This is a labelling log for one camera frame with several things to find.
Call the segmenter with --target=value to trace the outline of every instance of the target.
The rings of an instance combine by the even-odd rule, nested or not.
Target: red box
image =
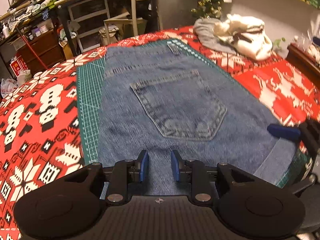
[[[28,69],[28,66],[23,60],[22,56],[18,54],[16,54],[14,60],[10,63],[10,67],[16,76],[19,76],[20,72]]]

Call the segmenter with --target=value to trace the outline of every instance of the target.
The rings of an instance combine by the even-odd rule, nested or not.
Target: pocket stitching
[[[185,139],[185,140],[199,140],[199,141],[209,141],[214,138],[216,133],[219,130],[220,125],[222,124],[222,121],[227,113],[227,108],[222,104],[222,102],[218,99],[212,96],[212,102],[218,103],[219,109],[214,117],[211,118],[212,124],[208,125],[209,129],[208,132],[192,132],[192,131],[185,131],[185,130],[178,130],[178,129],[172,129],[168,130],[165,125],[159,120],[157,117],[157,114],[155,110],[152,108],[151,104],[149,103],[147,97],[142,93],[141,88],[145,88],[147,86],[152,86],[156,84],[166,83],[170,81],[177,81],[183,78],[190,78],[190,77],[197,77],[198,80],[201,82],[202,85],[204,85],[203,80],[201,76],[199,75],[197,70],[191,70],[191,71],[184,71],[182,73],[179,73],[175,76],[165,76],[162,78],[154,79],[154,80],[142,80],[137,83],[130,84],[131,89],[137,96],[138,100],[140,101],[142,107],[144,108],[145,112],[147,113],[147,116],[151,119],[151,121],[154,123],[156,128],[159,130],[162,136],[167,138],[176,138],[176,139]],[[187,134],[187,136],[177,136],[177,135],[170,135],[170,134],[181,134],[181,132],[184,132],[184,135]]]

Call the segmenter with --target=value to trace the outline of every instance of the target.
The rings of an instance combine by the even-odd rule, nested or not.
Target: blue clamp
[[[301,140],[301,131],[297,127],[286,127],[279,124],[270,124],[267,127],[268,132],[277,137],[284,138],[292,142]]]

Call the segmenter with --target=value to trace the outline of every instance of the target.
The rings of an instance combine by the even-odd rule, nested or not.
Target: green cutting mat
[[[77,68],[78,118],[85,164],[98,161],[99,107],[105,59]]]
[[[183,49],[182,51],[186,54],[193,55],[203,62],[206,62],[210,67],[217,68],[223,75],[227,76],[231,82],[235,82],[237,85],[241,86],[228,73],[216,66],[211,60],[204,57],[191,47],[186,46],[179,40],[173,39],[156,41],[143,45],[143,47],[153,47],[159,44],[167,44],[167,42],[173,42],[179,45]],[[87,165],[93,162],[98,162],[97,146],[99,140],[99,108],[104,68],[105,58],[95,60],[77,68],[78,118],[84,161]],[[278,183],[278,186],[283,187],[291,176],[297,176],[307,161],[308,158],[298,150],[290,164],[290,167],[285,172],[283,179]]]

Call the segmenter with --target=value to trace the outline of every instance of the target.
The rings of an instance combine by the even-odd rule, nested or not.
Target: wooden drawer
[[[34,40],[30,42],[30,44],[39,57],[41,57],[43,54],[53,49],[54,47],[59,46],[54,30],[50,30],[47,33],[42,34],[41,36],[34,38]],[[18,52],[27,64],[28,62],[36,58],[27,45],[19,49]]]
[[[46,66],[52,67],[55,64],[64,61],[64,56],[62,55],[61,49],[59,47],[54,47],[53,49],[40,56],[40,59]],[[44,67],[36,58],[28,62],[27,66],[30,69],[32,75],[36,74],[39,71],[45,71]]]

